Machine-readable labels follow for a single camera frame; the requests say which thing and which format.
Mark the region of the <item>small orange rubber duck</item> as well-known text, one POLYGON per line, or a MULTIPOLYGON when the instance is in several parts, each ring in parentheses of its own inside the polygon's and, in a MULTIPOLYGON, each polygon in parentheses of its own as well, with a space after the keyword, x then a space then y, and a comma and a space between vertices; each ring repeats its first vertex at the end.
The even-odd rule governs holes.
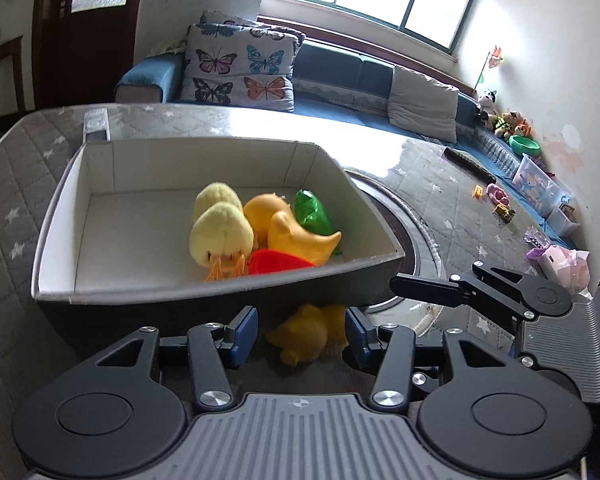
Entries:
POLYGON ((348 344, 344 329, 346 311, 343 304, 322 308, 302 304, 287 321, 270 330, 265 339, 280 349, 280 359, 288 366, 313 362, 324 351, 341 351, 348 344))

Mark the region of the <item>yellow plush chick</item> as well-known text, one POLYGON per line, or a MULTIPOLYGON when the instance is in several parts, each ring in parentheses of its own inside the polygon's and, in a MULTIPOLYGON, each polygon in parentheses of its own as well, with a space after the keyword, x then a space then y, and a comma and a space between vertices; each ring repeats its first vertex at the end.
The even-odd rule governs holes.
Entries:
POLYGON ((189 234, 189 253, 208 270, 206 282, 247 274, 254 234, 245 215, 229 203, 217 203, 194 223, 189 234))
POLYGON ((230 186, 223 182, 212 182, 196 196, 193 222, 196 222, 204 212, 218 203, 227 203, 242 210, 242 202, 230 186))

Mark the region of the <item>red toy piece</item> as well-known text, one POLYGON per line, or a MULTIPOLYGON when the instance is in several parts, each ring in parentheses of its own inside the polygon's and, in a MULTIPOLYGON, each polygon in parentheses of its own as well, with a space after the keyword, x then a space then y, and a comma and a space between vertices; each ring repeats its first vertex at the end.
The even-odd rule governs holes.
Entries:
POLYGON ((272 274, 314 268, 314 264, 297 256, 272 249, 258 249, 248 261, 249 275, 272 274))

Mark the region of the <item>green toy pepper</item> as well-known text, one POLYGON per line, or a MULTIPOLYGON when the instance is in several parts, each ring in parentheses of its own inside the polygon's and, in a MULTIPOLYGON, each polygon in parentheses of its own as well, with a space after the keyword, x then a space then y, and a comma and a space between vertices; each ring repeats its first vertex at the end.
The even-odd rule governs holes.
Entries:
POLYGON ((316 194, 300 190, 294 196, 294 218, 298 226, 291 235, 301 258, 316 266, 326 263, 337 249, 342 234, 337 231, 326 207, 316 194))

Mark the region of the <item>small toy truck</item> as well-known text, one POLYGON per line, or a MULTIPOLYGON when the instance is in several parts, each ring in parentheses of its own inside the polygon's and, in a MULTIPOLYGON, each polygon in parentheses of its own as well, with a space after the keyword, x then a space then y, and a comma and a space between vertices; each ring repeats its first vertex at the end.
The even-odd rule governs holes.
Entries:
POLYGON ((500 216, 505 223, 511 222, 516 214, 516 211, 503 204, 497 204, 494 208, 494 212, 500 216))

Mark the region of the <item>clear plastic storage box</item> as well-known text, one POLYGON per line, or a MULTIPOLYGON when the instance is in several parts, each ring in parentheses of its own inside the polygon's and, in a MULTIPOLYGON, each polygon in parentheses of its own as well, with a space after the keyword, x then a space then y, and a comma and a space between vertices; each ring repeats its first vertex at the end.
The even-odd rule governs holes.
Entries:
POLYGON ((560 237, 577 231, 576 198, 528 155, 522 156, 513 186, 560 237))

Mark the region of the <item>grey star quilted mat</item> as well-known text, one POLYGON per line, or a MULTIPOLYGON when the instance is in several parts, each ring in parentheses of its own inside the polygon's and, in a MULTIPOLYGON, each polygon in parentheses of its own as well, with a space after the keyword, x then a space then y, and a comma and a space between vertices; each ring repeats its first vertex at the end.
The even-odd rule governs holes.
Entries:
MULTIPOLYGON (((403 198, 432 232, 446 270, 486 258, 528 271, 524 231, 541 222, 519 208, 501 224, 474 200, 468 174, 438 144, 398 132, 286 113, 193 105, 108 108, 115 139, 146 136, 255 136, 321 145, 341 166, 369 174, 403 198)), ((42 110, 0 139, 0 479, 26 471, 12 440, 17 405, 76 362, 30 295, 38 233, 56 185, 82 141, 83 107, 42 110)))

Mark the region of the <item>green plastic bowl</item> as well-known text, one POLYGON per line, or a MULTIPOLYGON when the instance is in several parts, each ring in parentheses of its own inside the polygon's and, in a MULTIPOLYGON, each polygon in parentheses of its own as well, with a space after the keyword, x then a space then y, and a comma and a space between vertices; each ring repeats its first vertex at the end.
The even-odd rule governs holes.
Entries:
POLYGON ((541 154, 541 147, 538 142, 528 136, 514 134, 509 137, 509 146, 517 155, 528 155, 529 157, 538 157, 541 154))

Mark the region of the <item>pile of plush toys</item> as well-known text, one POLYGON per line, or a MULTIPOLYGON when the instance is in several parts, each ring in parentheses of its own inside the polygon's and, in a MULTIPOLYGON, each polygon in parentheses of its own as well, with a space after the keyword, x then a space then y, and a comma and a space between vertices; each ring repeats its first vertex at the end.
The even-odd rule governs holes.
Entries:
POLYGON ((516 110, 506 110, 498 114, 495 109, 495 91, 487 91, 479 96, 480 122, 494 133, 494 136, 509 141, 512 136, 532 137, 532 125, 516 110))

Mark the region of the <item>white cardboard box dark outside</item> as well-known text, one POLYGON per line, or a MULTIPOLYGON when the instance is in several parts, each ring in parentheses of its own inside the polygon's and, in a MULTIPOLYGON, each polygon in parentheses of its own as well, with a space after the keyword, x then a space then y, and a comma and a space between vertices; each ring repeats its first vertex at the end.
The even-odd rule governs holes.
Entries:
POLYGON ((404 252, 385 219, 312 143, 165 138, 87 143, 45 216, 32 297, 54 318, 121 316, 162 324, 177 308, 219 318, 243 304, 279 314, 297 304, 372 304, 404 252), (214 181, 243 200, 314 192, 341 232, 324 266, 209 283, 189 255, 196 195, 214 181))

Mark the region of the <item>silver remote control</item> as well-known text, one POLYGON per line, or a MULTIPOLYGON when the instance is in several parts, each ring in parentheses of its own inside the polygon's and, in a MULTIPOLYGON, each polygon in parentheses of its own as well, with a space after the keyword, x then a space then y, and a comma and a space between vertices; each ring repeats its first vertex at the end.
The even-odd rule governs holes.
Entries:
POLYGON ((105 107, 88 110, 83 117, 83 142, 109 142, 110 125, 105 107))

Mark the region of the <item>blue sofa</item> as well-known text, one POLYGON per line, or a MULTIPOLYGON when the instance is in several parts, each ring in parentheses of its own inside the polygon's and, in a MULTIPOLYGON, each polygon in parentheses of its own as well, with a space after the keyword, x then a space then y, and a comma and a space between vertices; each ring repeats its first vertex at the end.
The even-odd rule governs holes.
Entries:
MULTIPOLYGON (((182 52, 143 58, 119 80, 114 99, 119 103, 180 102, 185 66, 182 52)), ((392 75, 393 66, 378 58, 307 41, 294 62, 294 111, 414 138, 414 132, 389 122, 392 75)), ((464 93, 458 96, 456 135, 458 150, 474 156, 506 188, 513 188, 520 157, 478 124, 478 106, 464 93)))

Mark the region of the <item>butterfly print pillow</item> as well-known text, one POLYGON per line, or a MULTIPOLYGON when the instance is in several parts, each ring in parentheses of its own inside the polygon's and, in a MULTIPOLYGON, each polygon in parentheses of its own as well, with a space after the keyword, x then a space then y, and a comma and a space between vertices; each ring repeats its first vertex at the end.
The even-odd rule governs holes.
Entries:
POLYGON ((305 39, 291 28, 204 11, 188 29, 180 99, 291 113, 305 39))

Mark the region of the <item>dark wooden side table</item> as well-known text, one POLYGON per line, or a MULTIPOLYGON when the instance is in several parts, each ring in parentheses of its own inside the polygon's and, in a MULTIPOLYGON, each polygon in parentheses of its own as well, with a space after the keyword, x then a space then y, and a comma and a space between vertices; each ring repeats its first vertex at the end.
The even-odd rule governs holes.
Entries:
POLYGON ((21 44, 21 36, 0 43, 0 116, 26 110, 21 44))

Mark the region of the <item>dark wooden door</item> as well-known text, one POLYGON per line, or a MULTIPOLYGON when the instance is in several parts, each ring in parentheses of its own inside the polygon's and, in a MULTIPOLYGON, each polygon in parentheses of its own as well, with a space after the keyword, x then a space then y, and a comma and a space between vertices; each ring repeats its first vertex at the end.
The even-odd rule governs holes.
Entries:
POLYGON ((108 103, 132 67, 140 0, 34 0, 34 106, 108 103))

